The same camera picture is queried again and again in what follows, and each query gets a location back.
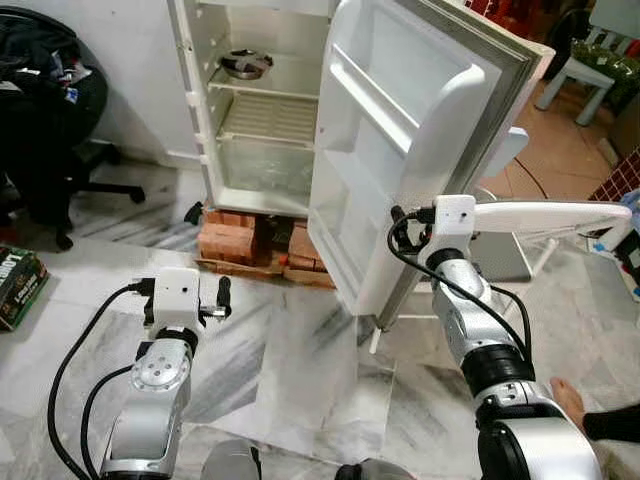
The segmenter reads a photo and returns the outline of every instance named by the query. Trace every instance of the open refrigerator door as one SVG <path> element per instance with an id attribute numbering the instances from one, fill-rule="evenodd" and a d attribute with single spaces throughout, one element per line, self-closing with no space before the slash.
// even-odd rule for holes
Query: open refrigerator door
<path id="1" fill-rule="evenodd" d="M 391 207 L 470 188 L 552 56 L 446 0 L 340 4 L 322 67 L 308 229 L 352 314 L 380 315 L 407 293 L 386 246 Z"/>

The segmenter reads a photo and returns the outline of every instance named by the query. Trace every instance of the refrigerator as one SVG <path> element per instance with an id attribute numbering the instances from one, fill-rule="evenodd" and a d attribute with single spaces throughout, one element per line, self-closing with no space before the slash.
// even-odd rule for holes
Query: refrigerator
<path id="1" fill-rule="evenodd" d="M 344 304 L 412 282 L 390 209 L 473 187 L 553 50 L 448 0 L 168 0 L 213 208 L 308 218 Z M 265 52 L 257 80 L 220 58 Z"/>

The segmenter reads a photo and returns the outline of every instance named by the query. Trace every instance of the refrigerator shelf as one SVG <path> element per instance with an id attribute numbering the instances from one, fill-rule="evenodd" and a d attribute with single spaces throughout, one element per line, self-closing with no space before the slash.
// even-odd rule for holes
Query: refrigerator shelf
<path id="1" fill-rule="evenodd" d="M 236 93 L 218 140 L 252 138 L 313 149 L 318 103 L 254 93 Z"/>
<path id="2" fill-rule="evenodd" d="M 273 67 L 261 78 L 242 80 L 218 68 L 208 83 L 208 89 L 224 88 L 236 92 L 318 100 L 322 65 L 290 55 L 270 54 Z"/>
<path id="3" fill-rule="evenodd" d="M 336 0 L 199 0 L 200 5 L 226 5 L 233 7 L 266 7 L 285 12 L 331 17 Z"/>

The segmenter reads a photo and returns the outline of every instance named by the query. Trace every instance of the electrical cord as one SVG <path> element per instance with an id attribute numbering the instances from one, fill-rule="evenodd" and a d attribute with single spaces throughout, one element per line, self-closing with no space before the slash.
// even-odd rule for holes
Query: electrical cord
<path id="1" fill-rule="evenodd" d="M 84 404 L 84 408 L 82 410 L 82 422 L 80 424 L 80 451 L 82 452 L 82 461 L 84 462 L 84 466 L 89 472 L 89 476 L 93 480 L 100 480 L 100 476 L 93 466 L 93 462 L 91 461 L 91 452 L 89 451 L 89 441 L 88 441 L 88 432 L 89 432 L 89 418 L 91 417 L 91 407 L 93 406 L 93 402 L 100 392 L 100 389 L 111 379 L 116 378 L 118 375 L 122 375 L 123 373 L 131 371 L 133 368 L 133 364 L 127 365 L 126 367 L 122 367 L 118 370 L 115 370 L 100 379 L 98 383 L 96 383 L 95 387 L 89 393 L 87 397 L 87 401 Z"/>
<path id="2" fill-rule="evenodd" d="M 398 258 L 399 260 L 403 261 L 407 265 L 411 265 L 413 268 L 421 271 L 422 273 L 425 273 L 425 274 L 429 275 L 430 277 L 435 278 L 439 282 L 444 283 L 451 290 L 453 290 L 454 292 L 459 293 L 464 298 L 466 298 L 470 302 L 473 302 L 478 307 L 480 307 L 482 310 L 484 310 L 489 315 L 491 315 L 500 324 L 500 326 L 507 331 L 507 333 L 511 336 L 511 338 L 513 338 L 513 341 L 516 343 L 516 345 L 520 349 L 520 352 L 522 353 L 522 356 L 524 357 L 524 360 L 529 364 L 529 366 L 531 367 L 531 370 L 534 371 L 533 370 L 533 362 L 531 361 L 531 355 L 529 353 L 530 352 L 530 348 L 528 348 L 524 344 L 524 342 L 522 341 L 520 336 L 516 333 L 516 331 L 513 329 L 513 327 L 511 325 L 509 325 L 507 323 L 507 321 L 504 318 L 502 318 L 502 316 L 498 312 L 496 312 L 493 308 L 491 308 L 489 305 L 484 303 L 482 300 L 480 300 L 475 295 L 467 292 L 464 288 L 460 287 L 458 284 L 452 282 L 451 280 L 448 280 L 447 278 L 445 278 L 442 275 L 436 273 L 435 271 L 431 270 L 430 268 L 420 265 L 418 262 L 414 261 L 413 259 L 401 254 L 400 251 L 395 247 L 395 245 L 393 244 L 393 236 L 394 236 L 394 233 L 395 233 L 396 229 L 400 225 L 402 225 L 403 222 L 406 222 L 407 220 L 417 219 L 417 218 L 418 218 L 418 212 L 408 213 L 408 214 L 404 215 L 402 218 L 398 219 L 393 224 L 393 226 L 389 229 L 389 232 L 387 233 L 387 246 L 389 247 L 389 250 L 391 250 L 391 253 L 396 258 Z"/>
<path id="3" fill-rule="evenodd" d="M 524 166 L 524 163 L 522 163 L 518 157 L 514 157 L 514 160 L 516 161 L 516 163 L 518 165 L 520 165 L 522 167 L 522 169 L 525 172 L 527 172 L 527 175 L 529 175 L 531 180 L 533 180 L 533 183 L 536 184 L 536 186 L 538 187 L 538 189 L 542 193 L 542 196 L 545 198 L 545 200 L 549 200 L 549 195 L 547 195 L 547 192 L 544 190 L 544 188 L 542 188 L 542 185 L 540 184 L 538 179 L 533 175 L 533 173 L 531 173 L 531 171 L 527 167 Z"/>
<path id="4" fill-rule="evenodd" d="M 500 288 L 496 285 L 491 285 L 491 290 L 497 292 L 501 295 L 505 295 L 513 300 L 518 308 L 520 309 L 520 315 L 522 315 L 522 329 L 524 330 L 524 345 L 527 348 L 527 356 L 529 357 L 529 361 L 533 363 L 533 354 L 531 352 L 531 324 L 529 322 L 529 312 L 527 312 L 527 307 L 520 300 L 520 297 L 509 290 L 505 290 L 504 288 Z"/>
<path id="5" fill-rule="evenodd" d="M 58 367 L 58 371 L 56 372 L 55 377 L 53 378 L 53 384 L 51 385 L 51 390 L 49 392 L 49 400 L 47 403 L 47 430 L 49 432 L 49 439 L 51 440 L 51 444 L 53 445 L 53 449 L 60 457 L 60 460 L 67 466 L 69 470 L 79 479 L 81 480 L 92 480 L 87 473 L 82 470 L 82 467 L 76 463 L 76 461 L 71 457 L 69 452 L 64 448 L 62 442 L 60 441 L 60 437 L 58 436 L 58 430 L 56 428 L 56 401 L 58 399 L 58 391 L 60 390 L 60 382 L 62 381 L 62 375 L 66 370 L 69 362 L 76 354 L 82 343 L 86 340 L 93 327 L 96 326 L 96 323 L 100 319 L 100 317 L 107 310 L 109 305 L 113 303 L 113 301 L 118 298 L 120 295 L 126 292 L 138 292 L 141 295 L 149 296 L 153 293 L 155 281 L 153 278 L 143 278 L 140 282 L 135 284 L 127 285 L 126 287 L 122 287 L 116 290 L 114 293 L 109 296 L 105 300 L 105 302 L 100 306 L 98 311 L 94 314 L 93 318 L 89 322 L 89 324 L 85 327 L 84 331 L 76 340 L 76 343 L 69 349 L 69 352 L 62 360 L 60 367 Z"/>

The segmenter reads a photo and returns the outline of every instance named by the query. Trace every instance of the bare foot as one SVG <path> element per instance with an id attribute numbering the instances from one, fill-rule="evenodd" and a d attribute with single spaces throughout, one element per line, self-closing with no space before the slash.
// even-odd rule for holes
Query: bare foot
<path id="1" fill-rule="evenodd" d="M 553 398 L 558 405 L 562 407 L 582 433 L 585 433 L 583 425 L 585 411 L 582 397 L 578 391 L 568 381 L 558 377 L 551 379 L 551 390 L 553 390 Z"/>

